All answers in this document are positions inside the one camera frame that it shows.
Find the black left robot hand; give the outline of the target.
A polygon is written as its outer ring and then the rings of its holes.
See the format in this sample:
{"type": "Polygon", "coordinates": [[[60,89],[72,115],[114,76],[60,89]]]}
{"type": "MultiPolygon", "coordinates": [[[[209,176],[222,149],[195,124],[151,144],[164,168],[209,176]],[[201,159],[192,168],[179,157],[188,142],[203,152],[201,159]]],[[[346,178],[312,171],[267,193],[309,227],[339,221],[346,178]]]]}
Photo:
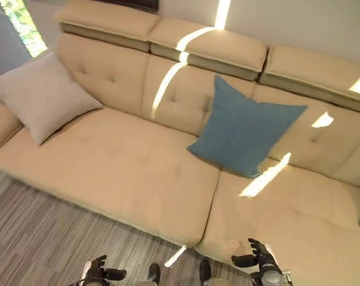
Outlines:
{"type": "Polygon", "coordinates": [[[91,262],[90,268],[86,271],[82,285],[113,285],[114,281],[121,281],[126,278],[125,269],[105,268],[107,256],[102,255],[91,262]]]}

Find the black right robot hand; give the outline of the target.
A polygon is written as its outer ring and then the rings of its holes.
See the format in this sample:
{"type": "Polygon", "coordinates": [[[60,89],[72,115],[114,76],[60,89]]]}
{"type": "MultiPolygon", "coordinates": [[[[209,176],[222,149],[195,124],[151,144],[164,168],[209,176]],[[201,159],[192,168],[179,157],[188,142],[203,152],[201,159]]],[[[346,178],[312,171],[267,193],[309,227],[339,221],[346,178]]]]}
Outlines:
{"type": "Polygon", "coordinates": [[[253,238],[249,238],[248,242],[252,248],[252,254],[242,256],[231,256],[233,264],[239,268],[249,268],[259,265],[276,265],[273,255],[269,252],[264,244],[253,238]]]}

